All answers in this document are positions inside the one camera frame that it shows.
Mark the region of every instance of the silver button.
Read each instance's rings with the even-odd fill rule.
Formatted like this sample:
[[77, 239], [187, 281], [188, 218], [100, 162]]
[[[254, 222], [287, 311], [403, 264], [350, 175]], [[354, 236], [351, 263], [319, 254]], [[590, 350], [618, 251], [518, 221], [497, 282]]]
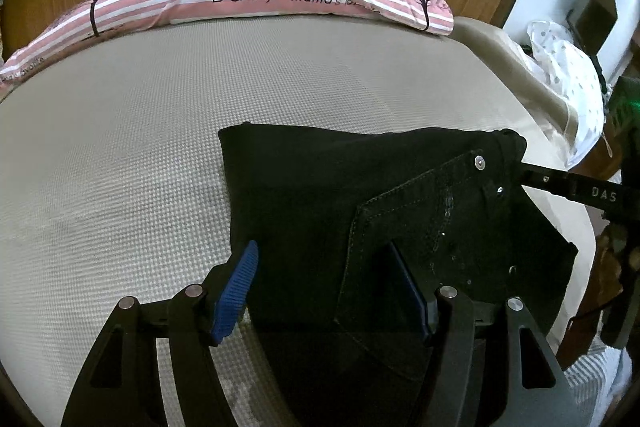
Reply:
[[446, 297], [447, 299], [452, 299], [456, 295], [458, 295], [458, 290], [453, 288], [453, 286], [443, 286], [440, 288], [440, 295]]
[[184, 292], [188, 297], [199, 297], [202, 295], [202, 286], [199, 284], [192, 284], [191, 286], [187, 286]]
[[517, 297], [512, 297], [511, 299], [509, 299], [507, 301], [507, 306], [515, 312], [519, 312], [521, 309], [524, 308], [522, 301]]
[[482, 156], [476, 156], [474, 163], [476, 165], [476, 169], [478, 169], [479, 171], [484, 170], [485, 163], [484, 163], [484, 158], [482, 158]]
[[136, 300], [133, 297], [123, 297], [118, 301], [118, 308], [122, 310], [128, 310], [136, 303]]

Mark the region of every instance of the mattress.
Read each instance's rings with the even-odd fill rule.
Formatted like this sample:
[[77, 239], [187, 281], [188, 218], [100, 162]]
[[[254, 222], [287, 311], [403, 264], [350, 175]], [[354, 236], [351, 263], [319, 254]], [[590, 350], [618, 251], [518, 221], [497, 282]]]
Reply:
[[[332, 16], [228, 19], [103, 42], [0, 105], [0, 360], [31, 410], [59, 425], [119, 298], [172, 297], [225, 261], [229, 206], [217, 131], [243, 121], [361, 133], [510, 127], [524, 161], [562, 168], [536, 122], [467, 47]], [[589, 277], [584, 206], [527, 189], [578, 247], [548, 340], [557, 349]], [[244, 316], [212, 351], [239, 425], [295, 425]], [[162, 396], [183, 425], [168, 344]]]

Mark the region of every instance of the folded black jeans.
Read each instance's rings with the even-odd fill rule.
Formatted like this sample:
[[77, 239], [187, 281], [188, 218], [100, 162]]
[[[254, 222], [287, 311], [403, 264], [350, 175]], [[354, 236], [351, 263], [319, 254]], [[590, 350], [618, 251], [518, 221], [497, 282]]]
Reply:
[[255, 239], [247, 304], [304, 426], [402, 426], [430, 352], [406, 324], [376, 253], [393, 241], [433, 289], [518, 296], [543, 333], [577, 249], [518, 183], [512, 130], [380, 135], [241, 124], [219, 133], [231, 248]]

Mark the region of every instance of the black pants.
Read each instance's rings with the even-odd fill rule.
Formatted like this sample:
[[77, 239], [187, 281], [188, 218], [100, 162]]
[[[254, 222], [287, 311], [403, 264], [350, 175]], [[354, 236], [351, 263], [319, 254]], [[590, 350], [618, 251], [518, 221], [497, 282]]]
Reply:
[[251, 318], [302, 425], [407, 422], [429, 353], [378, 264], [388, 241], [434, 290], [519, 296], [545, 333], [555, 320], [577, 250], [518, 184], [516, 132], [242, 124], [219, 136], [232, 251], [260, 248]]

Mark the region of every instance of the silver screw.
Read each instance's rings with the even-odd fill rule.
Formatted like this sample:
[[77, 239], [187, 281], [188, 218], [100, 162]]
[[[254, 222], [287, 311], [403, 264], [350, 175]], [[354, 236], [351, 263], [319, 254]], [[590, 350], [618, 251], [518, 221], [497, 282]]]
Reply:
[[484, 167], [486, 166], [484, 163], [484, 158], [482, 158], [482, 156], [476, 156], [474, 164], [476, 165], [476, 169], [478, 169], [479, 171], [483, 171]]
[[521, 309], [524, 308], [522, 301], [517, 297], [512, 297], [511, 299], [509, 299], [507, 301], [507, 306], [515, 312], [519, 312]]
[[453, 288], [453, 286], [443, 286], [440, 288], [440, 295], [446, 297], [447, 299], [452, 299], [456, 295], [458, 295], [458, 290]]
[[133, 297], [123, 297], [118, 301], [118, 308], [121, 310], [128, 310], [136, 303], [136, 300]]
[[191, 286], [187, 286], [184, 292], [188, 297], [200, 297], [200, 295], [202, 295], [202, 286], [199, 284], [192, 284]]

